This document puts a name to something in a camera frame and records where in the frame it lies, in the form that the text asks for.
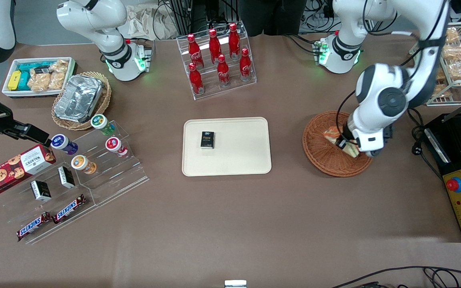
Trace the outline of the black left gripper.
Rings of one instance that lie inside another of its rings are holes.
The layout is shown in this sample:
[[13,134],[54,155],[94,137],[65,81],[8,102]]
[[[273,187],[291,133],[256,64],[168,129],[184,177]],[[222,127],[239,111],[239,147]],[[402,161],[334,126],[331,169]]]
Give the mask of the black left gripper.
[[360,129],[356,126],[354,120],[347,120],[346,124],[343,126],[343,136],[337,138],[337,146],[344,150],[348,144],[349,140],[359,139]]

